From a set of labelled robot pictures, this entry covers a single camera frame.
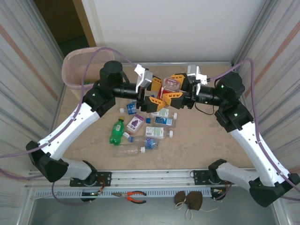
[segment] bottle label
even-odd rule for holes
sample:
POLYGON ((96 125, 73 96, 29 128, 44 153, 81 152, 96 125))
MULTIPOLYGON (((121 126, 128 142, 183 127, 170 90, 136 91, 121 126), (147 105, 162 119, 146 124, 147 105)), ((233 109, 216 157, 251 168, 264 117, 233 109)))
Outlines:
POLYGON ((121 129, 121 126, 120 125, 117 125, 116 126, 116 131, 119 131, 121 129))
POLYGON ((150 137, 147 137, 146 142, 145 142, 145 148, 146 149, 153 149, 153 147, 154 147, 154 139, 150 138, 150 137))
POLYGON ((158 123, 158 124, 165 124, 165 125, 171 126, 172 122, 173 122, 173 119, 168 119, 168 118, 163 118, 163 117, 155 118, 155 123, 158 123))
POLYGON ((127 104, 126 107, 127 107, 128 114, 129 114, 129 115, 136 114, 135 103, 127 104))
POLYGON ((131 129, 132 131, 137 130, 140 125, 142 124, 144 118, 139 116, 139 115, 135 115, 134 118, 131 120, 130 123, 128 123, 127 127, 129 129, 131 129))
POLYGON ((169 109, 161 109, 158 112, 152 112, 151 115, 168 118, 169 117, 169 109))
POLYGON ((146 136, 164 137, 164 128, 163 127, 146 127, 146 136))

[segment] green soda bottle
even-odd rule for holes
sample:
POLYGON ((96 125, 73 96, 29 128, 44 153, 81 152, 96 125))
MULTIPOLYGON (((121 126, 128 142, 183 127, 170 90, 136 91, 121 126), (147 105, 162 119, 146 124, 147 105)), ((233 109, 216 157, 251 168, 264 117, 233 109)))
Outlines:
POLYGON ((121 137, 124 133, 124 117, 120 116, 119 121, 116 122, 112 128, 112 134, 109 138, 109 143, 114 145, 119 145, 121 142, 121 137))

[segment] metal base plate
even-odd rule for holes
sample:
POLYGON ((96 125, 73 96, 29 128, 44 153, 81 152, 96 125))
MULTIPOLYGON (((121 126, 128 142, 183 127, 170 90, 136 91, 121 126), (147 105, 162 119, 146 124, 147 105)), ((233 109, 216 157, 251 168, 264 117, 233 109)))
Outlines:
MULTIPOLYGON (((105 186, 109 187, 112 181, 112 172, 97 172, 97 177, 101 177, 105 181, 105 186)), ((71 178, 70 187, 102 187, 102 183, 96 180, 92 185, 86 185, 82 180, 71 178)))
POLYGON ((225 182, 221 179, 217 180, 216 183, 212 182, 208 175, 208 170, 193 170, 192 172, 195 185, 225 185, 225 182))

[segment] corrugated metal wall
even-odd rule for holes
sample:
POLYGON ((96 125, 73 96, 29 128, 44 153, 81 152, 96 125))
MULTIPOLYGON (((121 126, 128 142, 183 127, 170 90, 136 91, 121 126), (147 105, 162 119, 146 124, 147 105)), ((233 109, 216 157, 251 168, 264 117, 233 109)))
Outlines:
MULTIPOLYGON (((0 154, 25 151, 32 139, 46 136, 53 125, 63 90, 62 57, 32 4, 0 2, 0 154)), ((26 175, 28 156, 1 160, 2 169, 26 175)), ((0 176, 0 224, 18 211, 23 182, 0 176)))
MULTIPOLYGON (((291 172, 300 173, 300 1, 277 1, 265 18, 244 58, 255 61, 255 92, 262 136, 291 172)), ((244 100, 252 109, 250 66, 240 67, 244 100)), ((288 196, 298 196, 295 191, 288 196)), ((290 215, 300 221, 300 203, 290 215)))

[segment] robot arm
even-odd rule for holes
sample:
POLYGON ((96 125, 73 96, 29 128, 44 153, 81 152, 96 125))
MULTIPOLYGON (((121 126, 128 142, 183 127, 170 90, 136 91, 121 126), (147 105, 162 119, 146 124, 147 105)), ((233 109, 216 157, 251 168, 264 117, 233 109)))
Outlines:
MULTIPOLYGON (((220 159, 209 166, 210 179, 215 183, 219 180, 227 180, 237 184, 249 191, 254 200, 264 207, 273 203, 292 188, 276 172, 256 142, 253 117, 239 101, 245 87, 237 73, 228 73, 220 79, 215 88, 211 88, 201 85, 207 82, 207 78, 200 74, 199 67, 189 66, 188 74, 171 76, 181 83, 181 90, 184 92, 163 94, 163 101, 161 101, 154 97, 145 97, 145 89, 158 90, 161 80, 158 77, 152 77, 151 72, 140 66, 137 66, 135 71, 139 75, 137 84, 129 83, 119 62, 107 62, 100 70, 100 80, 84 96, 76 118, 73 118, 73 112, 39 143, 30 142, 27 144, 26 149, 31 150, 41 144, 48 143, 49 139, 59 133, 65 124, 74 120, 54 142, 30 154, 32 163, 50 182, 57 181, 61 177, 78 178, 87 185, 95 181, 97 170, 91 164, 86 161, 76 162, 65 159, 62 156, 82 131, 100 119, 115 105, 115 97, 118 97, 136 99, 137 108, 148 113, 159 111, 166 103, 177 109, 184 106, 191 109, 195 103, 219 106, 215 113, 217 121, 243 147, 256 168, 256 172, 245 171, 220 159)), ((290 174, 279 163, 261 136, 260 139, 283 175, 295 185, 300 183, 299 175, 290 174)))

